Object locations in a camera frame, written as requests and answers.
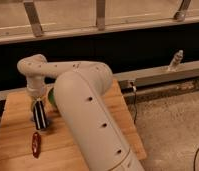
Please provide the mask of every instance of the black cable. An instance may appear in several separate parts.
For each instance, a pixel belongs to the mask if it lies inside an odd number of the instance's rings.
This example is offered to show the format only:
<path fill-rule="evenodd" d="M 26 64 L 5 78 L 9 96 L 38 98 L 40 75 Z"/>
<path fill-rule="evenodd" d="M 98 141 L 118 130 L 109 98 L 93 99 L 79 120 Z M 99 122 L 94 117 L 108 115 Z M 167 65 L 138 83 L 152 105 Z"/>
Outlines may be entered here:
<path fill-rule="evenodd" d="M 134 124 L 136 124 L 136 118 L 137 118 L 137 107 L 136 107 L 136 92 L 134 92 Z"/>
<path fill-rule="evenodd" d="M 193 160 L 193 171 L 196 171 L 196 158 L 197 158 L 198 153 L 199 153 L 199 147 L 197 148 L 195 156 L 194 156 L 194 160 Z"/>
<path fill-rule="evenodd" d="M 136 86 L 134 84 L 134 81 L 130 82 L 132 89 L 133 89 L 133 93 L 134 93 L 134 98 L 133 98 L 133 106 L 134 106 L 134 124 L 136 123 L 136 118 L 137 118 L 137 107 L 136 107 Z"/>

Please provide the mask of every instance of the wooden surface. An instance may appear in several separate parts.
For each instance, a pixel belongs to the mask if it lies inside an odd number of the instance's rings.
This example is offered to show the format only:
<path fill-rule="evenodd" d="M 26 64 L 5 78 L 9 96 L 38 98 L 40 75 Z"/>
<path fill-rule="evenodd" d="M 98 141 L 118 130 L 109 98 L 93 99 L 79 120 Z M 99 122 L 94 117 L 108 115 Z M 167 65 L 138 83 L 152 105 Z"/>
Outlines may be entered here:
<path fill-rule="evenodd" d="M 137 157 L 146 158 L 142 142 L 116 81 L 103 98 Z M 0 171 L 88 171 L 64 119 L 48 101 L 45 110 L 53 123 L 47 131 L 40 132 L 41 154 L 38 159 L 33 157 L 31 139 L 36 129 L 30 121 L 30 103 L 31 100 L 25 91 L 10 93 L 7 97 L 0 125 Z"/>

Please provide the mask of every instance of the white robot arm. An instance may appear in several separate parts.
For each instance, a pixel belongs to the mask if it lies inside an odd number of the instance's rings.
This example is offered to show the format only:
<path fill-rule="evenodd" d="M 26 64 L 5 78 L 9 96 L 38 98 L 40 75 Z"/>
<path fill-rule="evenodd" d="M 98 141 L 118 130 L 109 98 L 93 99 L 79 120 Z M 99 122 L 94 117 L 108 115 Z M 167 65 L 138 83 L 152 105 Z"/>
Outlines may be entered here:
<path fill-rule="evenodd" d="M 51 62 L 34 55 L 18 62 L 30 96 L 46 93 L 45 77 L 56 78 L 54 98 L 91 171 L 144 171 L 101 95 L 112 72 L 100 62 Z"/>

